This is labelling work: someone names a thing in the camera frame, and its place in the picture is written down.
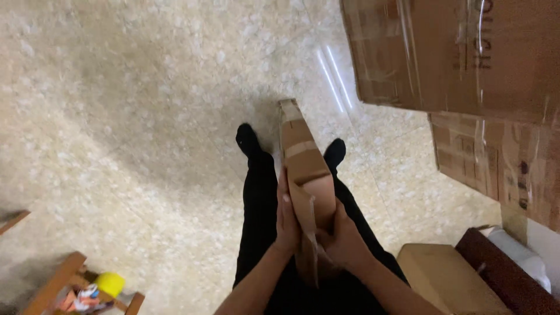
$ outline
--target packing tape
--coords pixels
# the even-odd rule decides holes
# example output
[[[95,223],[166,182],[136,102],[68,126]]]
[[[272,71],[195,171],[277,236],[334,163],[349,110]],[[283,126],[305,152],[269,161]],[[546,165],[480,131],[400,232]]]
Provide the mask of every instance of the packing tape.
[[[301,114],[300,109],[294,104],[294,100],[281,100],[280,107],[284,112],[284,122],[297,121],[303,119],[304,116]]]
[[[287,148],[284,153],[286,159],[288,159],[296,154],[300,154],[304,151],[314,150],[314,149],[319,149],[317,147],[317,144],[315,144],[315,141],[305,141]]]

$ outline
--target marble floor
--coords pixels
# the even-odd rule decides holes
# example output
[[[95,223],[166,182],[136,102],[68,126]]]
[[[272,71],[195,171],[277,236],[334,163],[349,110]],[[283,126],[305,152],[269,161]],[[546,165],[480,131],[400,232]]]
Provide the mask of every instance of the marble floor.
[[[425,113],[361,104],[337,0],[5,0],[0,6],[0,306],[71,251],[146,294],[211,313],[234,279],[244,121],[277,152],[296,98],[387,250],[457,242],[499,206],[436,170]]]

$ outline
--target hand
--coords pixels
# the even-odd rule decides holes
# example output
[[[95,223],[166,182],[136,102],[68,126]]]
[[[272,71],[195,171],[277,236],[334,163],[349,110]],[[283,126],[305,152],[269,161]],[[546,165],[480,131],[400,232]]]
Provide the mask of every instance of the hand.
[[[334,235],[319,230],[317,240],[335,264],[344,267],[355,276],[373,257],[354,221],[348,217],[344,205],[338,198],[337,210],[334,214]]]
[[[276,241],[273,246],[282,253],[292,256],[300,246],[301,228],[293,213],[292,200],[286,180],[286,168],[282,168],[276,190],[278,208],[276,209]]]

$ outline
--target yellow object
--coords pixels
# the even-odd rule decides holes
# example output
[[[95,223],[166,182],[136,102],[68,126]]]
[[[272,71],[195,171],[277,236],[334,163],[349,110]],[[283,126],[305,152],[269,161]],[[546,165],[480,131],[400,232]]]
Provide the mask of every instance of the yellow object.
[[[113,298],[116,298],[124,288],[124,278],[114,272],[103,272],[95,279],[94,283],[99,290],[111,295]]]

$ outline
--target brown cardboard box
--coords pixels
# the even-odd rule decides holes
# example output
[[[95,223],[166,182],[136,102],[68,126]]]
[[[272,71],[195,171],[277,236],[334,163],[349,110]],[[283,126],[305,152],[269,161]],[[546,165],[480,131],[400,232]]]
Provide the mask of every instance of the brown cardboard box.
[[[318,247],[318,229],[333,229],[336,200],[333,176],[307,127],[296,100],[279,102],[283,165],[293,209],[302,229],[301,250],[296,266],[308,285],[318,287],[319,279],[336,273]]]
[[[560,131],[430,114],[440,172],[560,232]]]
[[[363,102],[558,123],[559,1],[342,0],[341,8]]]
[[[405,244],[396,260],[412,289],[445,314],[512,315],[451,245]]]

